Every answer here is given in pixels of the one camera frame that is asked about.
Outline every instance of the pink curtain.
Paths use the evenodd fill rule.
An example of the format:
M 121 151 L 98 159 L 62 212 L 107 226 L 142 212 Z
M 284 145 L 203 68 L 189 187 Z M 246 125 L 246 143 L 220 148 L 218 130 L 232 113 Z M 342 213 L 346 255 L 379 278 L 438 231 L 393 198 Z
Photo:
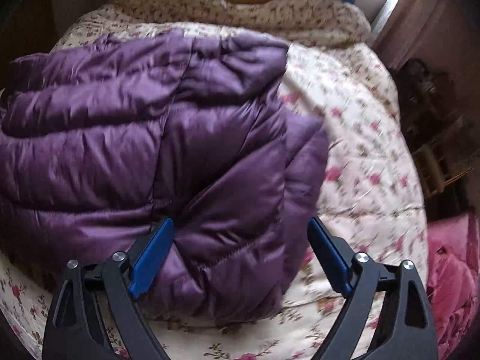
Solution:
M 387 0 L 367 44 L 382 62 L 400 69 L 441 19 L 448 0 Z

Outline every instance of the pink clothing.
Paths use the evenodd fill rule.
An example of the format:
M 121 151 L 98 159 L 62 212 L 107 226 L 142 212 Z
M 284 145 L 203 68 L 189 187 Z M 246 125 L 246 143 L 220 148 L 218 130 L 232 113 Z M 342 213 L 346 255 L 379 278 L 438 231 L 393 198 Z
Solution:
M 437 328 L 439 359 L 455 349 L 478 310 L 480 239 L 472 211 L 428 225 L 427 294 Z

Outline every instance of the metal screw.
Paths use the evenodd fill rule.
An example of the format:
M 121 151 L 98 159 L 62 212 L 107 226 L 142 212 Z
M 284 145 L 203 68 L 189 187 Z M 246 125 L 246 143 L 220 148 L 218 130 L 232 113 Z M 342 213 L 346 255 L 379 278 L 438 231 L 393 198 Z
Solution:
M 405 269 L 410 270 L 410 269 L 415 268 L 415 264 L 414 264 L 412 261 L 410 261 L 409 259 L 406 259 L 406 260 L 403 262 L 403 267 L 404 267 Z
M 117 252 L 115 252 L 115 253 L 113 254 L 112 259 L 113 259 L 113 261 L 119 262 L 119 261 L 123 261 L 126 256 L 127 256 L 127 255 L 126 255 L 124 252 L 122 252 L 122 251 L 117 251 Z
M 71 259 L 70 261 L 68 261 L 67 267 L 68 269 L 75 269 L 76 267 L 78 267 L 78 261 L 75 259 Z
M 357 261 L 359 261 L 360 263 L 366 263 L 366 262 L 369 260 L 368 254 L 367 254 L 367 253 L 363 253 L 362 251 L 361 251 L 361 252 L 358 252 L 358 253 L 355 255 L 355 258 L 356 258 Z

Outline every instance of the purple jacket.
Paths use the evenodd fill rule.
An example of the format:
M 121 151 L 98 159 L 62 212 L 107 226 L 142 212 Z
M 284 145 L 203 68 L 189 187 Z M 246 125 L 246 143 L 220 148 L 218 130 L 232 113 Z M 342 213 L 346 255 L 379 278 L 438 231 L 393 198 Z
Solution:
M 101 262 L 168 215 L 158 311 L 278 312 L 307 247 L 327 159 L 318 118 L 276 93 L 287 45 L 244 35 L 94 44 L 11 65 L 0 239 L 43 268 Z

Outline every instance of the floral blanket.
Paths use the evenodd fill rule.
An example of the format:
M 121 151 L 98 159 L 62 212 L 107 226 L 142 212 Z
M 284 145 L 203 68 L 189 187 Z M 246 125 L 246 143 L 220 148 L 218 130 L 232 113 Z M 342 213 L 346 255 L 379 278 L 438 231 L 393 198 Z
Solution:
M 255 30 L 293 42 L 279 95 L 294 112 L 322 116 L 330 135 L 326 181 L 318 201 L 321 220 L 334 235 L 377 261 L 413 260 L 426 281 L 422 190 L 400 132 L 397 90 L 363 43 L 370 26 L 358 8 L 334 0 L 274 0 L 263 5 L 115 0 L 81 17 L 54 50 L 89 44 L 107 33 L 145 37 L 171 28 L 182 28 L 186 36 L 219 38 Z M 41 357 L 53 288 L 48 274 L 0 254 L 0 308 L 36 359 Z M 174 316 L 147 317 L 174 360 L 310 359 L 342 304 L 309 250 L 282 311 L 273 318 L 212 326 Z M 378 296 L 356 356 L 370 343 L 381 304 Z M 108 307 L 103 316 L 115 352 L 128 357 Z

